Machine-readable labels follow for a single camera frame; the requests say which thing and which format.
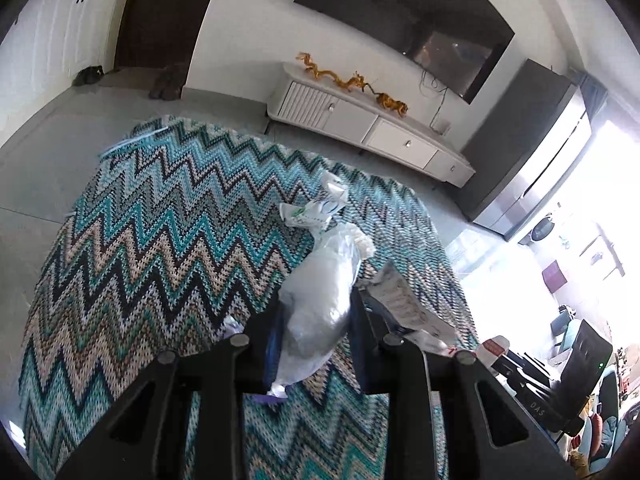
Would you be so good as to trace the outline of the golden dragon figurine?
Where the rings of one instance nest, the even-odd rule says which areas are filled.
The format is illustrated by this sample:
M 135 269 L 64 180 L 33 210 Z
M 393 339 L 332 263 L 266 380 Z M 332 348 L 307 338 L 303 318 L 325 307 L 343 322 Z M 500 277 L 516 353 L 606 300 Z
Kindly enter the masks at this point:
M 369 89 L 373 92 L 373 87 L 358 72 L 353 73 L 348 79 L 343 79 L 333 70 L 322 70 L 308 52 L 299 52 L 299 54 L 296 55 L 296 60 L 304 64 L 304 71 L 315 80 L 329 78 L 338 88 L 347 92 L 352 92 L 354 89 L 358 89 L 361 92 Z

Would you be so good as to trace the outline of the washing machine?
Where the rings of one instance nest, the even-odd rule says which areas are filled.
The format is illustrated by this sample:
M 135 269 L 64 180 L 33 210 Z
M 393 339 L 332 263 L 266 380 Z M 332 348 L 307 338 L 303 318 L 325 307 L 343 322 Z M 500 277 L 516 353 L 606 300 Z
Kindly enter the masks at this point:
M 553 214 L 546 214 L 540 219 L 536 226 L 533 227 L 519 242 L 520 245 L 530 245 L 541 242 L 549 236 L 555 227 Z

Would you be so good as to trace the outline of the white tissue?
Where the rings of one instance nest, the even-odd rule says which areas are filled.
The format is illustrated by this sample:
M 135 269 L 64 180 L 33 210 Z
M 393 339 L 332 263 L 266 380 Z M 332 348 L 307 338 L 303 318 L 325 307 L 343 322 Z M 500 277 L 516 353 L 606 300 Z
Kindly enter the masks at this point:
M 349 225 L 349 231 L 358 250 L 359 258 L 361 260 L 372 258 L 376 251 L 372 238 L 354 224 Z

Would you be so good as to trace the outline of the dark brown entrance door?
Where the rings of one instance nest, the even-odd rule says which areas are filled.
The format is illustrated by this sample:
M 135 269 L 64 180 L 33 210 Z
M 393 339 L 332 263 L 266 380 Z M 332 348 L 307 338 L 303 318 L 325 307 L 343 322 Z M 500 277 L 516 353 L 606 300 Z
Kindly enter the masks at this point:
M 210 0 L 127 0 L 115 66 L 165 68 L 189 62 Z

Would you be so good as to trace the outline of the white green-print plastic bag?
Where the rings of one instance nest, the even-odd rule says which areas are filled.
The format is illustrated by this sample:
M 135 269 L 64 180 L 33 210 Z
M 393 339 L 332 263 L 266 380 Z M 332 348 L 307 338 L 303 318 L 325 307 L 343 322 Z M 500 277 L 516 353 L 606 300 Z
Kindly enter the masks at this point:
M 280 203 L 283 222 L 291 228 L 301 228 L 313 233 L 326 230 L 334 216 L 348 202 L 348 184 L 336 174 L 325 171 L 321 176 L 320 191 L 305 205 Z

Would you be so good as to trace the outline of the purple plastic bag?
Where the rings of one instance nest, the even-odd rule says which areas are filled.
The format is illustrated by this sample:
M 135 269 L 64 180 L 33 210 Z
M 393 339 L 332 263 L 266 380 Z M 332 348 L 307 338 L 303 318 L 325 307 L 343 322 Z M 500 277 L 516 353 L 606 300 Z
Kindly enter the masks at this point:
M 266 393 L 253 393 L 252 399 L 259 404 L 278 404 L 288 400 L 285 386 L 273 384 Z

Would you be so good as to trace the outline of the white TV cabinet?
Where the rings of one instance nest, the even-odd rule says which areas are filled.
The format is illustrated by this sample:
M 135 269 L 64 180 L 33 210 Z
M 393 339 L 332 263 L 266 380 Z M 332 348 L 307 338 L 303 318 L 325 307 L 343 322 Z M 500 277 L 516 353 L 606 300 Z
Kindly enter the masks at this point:
M 475 174 L 466 158 L 430 127 L 382 110 L 360 91 L 315 80 L 292 63 L 282 65 L 267 115 L 393 159 L 456 188 L 463 188 Z

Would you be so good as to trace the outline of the white wall charger device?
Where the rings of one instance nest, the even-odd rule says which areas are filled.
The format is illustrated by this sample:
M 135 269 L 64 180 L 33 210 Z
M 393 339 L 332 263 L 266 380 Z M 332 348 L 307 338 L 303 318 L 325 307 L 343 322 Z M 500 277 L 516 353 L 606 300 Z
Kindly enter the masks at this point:
M 438 118 L 434 121 L 434 125 L 432 125 L 432 129 L 437 133 L 444 136 L 450 129 L 450 121 L 445 118 Z

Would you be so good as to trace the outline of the golden tiger figurine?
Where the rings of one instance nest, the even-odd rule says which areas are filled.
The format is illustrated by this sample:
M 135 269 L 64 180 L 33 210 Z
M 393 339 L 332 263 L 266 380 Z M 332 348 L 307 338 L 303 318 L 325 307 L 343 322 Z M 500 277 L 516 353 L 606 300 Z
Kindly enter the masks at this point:
M 375 101 L 383 110 L 394 112 L 400 117 L 405 117 L 408 113 L 408 105 L 405 102 L 393 99 L 385 92 L 376 92 Z

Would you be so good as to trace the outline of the white lower shoe cabinet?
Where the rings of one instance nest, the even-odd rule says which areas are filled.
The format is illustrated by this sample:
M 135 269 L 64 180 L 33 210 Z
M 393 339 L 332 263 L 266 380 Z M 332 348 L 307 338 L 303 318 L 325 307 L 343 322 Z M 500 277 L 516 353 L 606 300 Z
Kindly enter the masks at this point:
M 108 0 L 29 0 L 1 44 L 1 141 L 105 64 Z

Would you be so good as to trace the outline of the large black wall television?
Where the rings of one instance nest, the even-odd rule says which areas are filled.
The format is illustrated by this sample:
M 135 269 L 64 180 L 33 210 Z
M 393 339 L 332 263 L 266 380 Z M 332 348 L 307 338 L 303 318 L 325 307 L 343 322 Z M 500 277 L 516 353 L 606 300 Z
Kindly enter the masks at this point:
M 514 37 L 489 0 L 295 0 L 399 52 L 471 103 Z

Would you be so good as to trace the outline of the black shoes pair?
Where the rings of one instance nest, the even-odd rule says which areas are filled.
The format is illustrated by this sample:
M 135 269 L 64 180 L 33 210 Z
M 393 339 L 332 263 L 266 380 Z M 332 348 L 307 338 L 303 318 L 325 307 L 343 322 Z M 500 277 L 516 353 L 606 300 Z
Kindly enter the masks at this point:
M 104 70 L 101 65 L 88 66 L 78 72 L 73 80 L 74 87 L 97 84 L 104 77 Z

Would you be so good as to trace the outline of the grey double-door refrigerator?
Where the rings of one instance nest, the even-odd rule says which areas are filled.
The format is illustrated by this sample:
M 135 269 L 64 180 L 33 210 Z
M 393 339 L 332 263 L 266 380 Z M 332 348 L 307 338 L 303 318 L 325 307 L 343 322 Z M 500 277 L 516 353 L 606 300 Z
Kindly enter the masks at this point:
M 528 60 L 465 145 L 475 174 L 454 201 L 468 220 L 508 240 L 570 169 L 590 133 L 578 85 Z

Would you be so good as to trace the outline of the teal zigzag rug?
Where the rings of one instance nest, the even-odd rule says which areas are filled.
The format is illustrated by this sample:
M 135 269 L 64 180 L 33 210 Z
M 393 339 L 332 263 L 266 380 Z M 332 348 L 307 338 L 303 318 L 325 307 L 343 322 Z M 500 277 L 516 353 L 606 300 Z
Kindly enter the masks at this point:
M 348 187 L 340 219 L 375 244 L 361 276 L 392 262 L 460 347 L 477 346 L 462 288 L 411 188 L 223 126 L 155 118 L 101 158 L 41 269 L 18 380 L 39 477 L 58 473 L 161 351 L 205 351 L 225 318 L 265 309 L 314 244 L 279 207 L 307 203 L 327 173 Z

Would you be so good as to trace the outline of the brown boots pair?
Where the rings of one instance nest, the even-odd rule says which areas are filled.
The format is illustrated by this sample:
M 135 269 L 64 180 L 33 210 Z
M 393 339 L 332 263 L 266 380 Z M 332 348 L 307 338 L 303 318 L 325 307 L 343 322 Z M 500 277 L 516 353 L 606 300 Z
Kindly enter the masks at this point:
M 152 100 L 175 101 L 181 98 L 186 83 L 189 64 L 186 62 L 166 66 L 155 79 L 149 98 Z

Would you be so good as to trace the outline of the silver foil bag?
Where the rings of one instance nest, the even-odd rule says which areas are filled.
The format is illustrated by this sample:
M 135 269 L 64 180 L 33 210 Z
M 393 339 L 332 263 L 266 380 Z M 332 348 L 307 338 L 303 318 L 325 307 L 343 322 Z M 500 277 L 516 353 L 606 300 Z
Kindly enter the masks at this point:
M 349 296 L 362 261 L 350 224 L 340 223 L 320 234 L 314 249 L 280 287 L 285 326 L 273 384 L 288 388 L 312 376 L 346 333 Z

